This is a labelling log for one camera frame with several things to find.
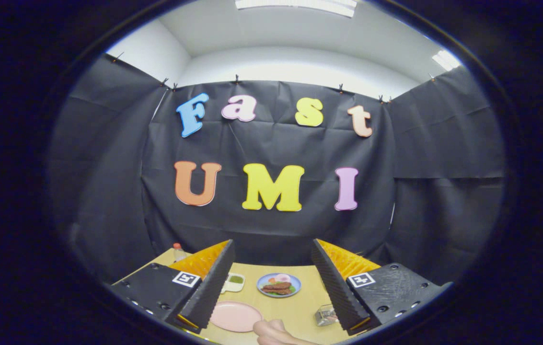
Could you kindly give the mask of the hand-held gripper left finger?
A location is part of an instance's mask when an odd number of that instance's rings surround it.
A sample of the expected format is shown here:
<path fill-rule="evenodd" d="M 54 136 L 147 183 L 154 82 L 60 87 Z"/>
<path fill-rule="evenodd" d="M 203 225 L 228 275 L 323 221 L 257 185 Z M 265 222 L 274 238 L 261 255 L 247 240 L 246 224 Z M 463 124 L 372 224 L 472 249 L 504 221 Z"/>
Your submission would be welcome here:
<path fill-rule="evenodd" d="M 112 284 L 111 291 L 161 322 L 200 334 L 234 260 L 233 240 L 223 241 L 171 265 L 150 263 Z"/>

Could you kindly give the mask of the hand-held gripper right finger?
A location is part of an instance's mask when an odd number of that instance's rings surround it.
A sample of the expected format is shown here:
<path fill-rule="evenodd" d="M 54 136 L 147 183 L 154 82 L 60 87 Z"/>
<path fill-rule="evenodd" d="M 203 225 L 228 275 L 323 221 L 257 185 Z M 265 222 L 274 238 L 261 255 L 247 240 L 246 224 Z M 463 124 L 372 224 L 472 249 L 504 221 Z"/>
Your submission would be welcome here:
<path fill-rule="evenodd" d="M 313 240 L 312 261 L 349 335 L 414 314 L 451 288 L 451 282 L 435 284 L 403 264 L 375 264 L 320 239 Z"/>

